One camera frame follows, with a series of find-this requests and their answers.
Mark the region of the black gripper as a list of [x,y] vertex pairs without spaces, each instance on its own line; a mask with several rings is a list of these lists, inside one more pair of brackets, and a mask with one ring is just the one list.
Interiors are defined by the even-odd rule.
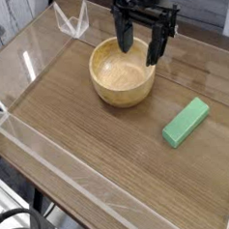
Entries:
[[154,66],[163,55],[168,36],[177,34],[179,6],[167,0],[112,0],[118,46],[127,53],[133,46],[132,23],[152,28],[146,66]]

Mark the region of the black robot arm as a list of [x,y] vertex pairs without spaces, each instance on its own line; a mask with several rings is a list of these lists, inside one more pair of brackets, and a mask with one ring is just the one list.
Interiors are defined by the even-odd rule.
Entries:
[[152,30],[147,50],[146,66],[154,66],[163,55],[169,37],[178,33],[177,4],[162,0],[112,0],[117,43],[123,53],[133,46],[133,23]]

